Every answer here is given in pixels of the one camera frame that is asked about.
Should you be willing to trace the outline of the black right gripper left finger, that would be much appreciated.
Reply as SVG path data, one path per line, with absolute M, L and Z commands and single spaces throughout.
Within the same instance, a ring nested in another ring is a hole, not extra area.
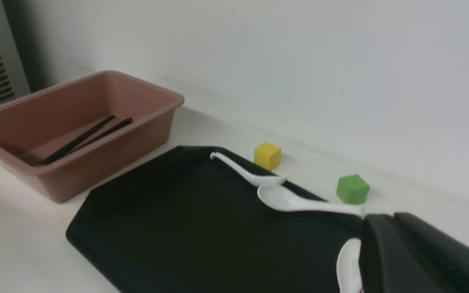
M 367 215 L 360 237 L 365 293 L 445 293 L 417 262 L 388 216 Z

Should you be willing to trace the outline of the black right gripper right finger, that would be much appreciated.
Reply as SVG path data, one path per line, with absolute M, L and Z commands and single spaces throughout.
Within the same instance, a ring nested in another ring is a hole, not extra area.
M 446 293 L 469 293 L 469 247 L 410 213 L 393 224 L 409 252 Z

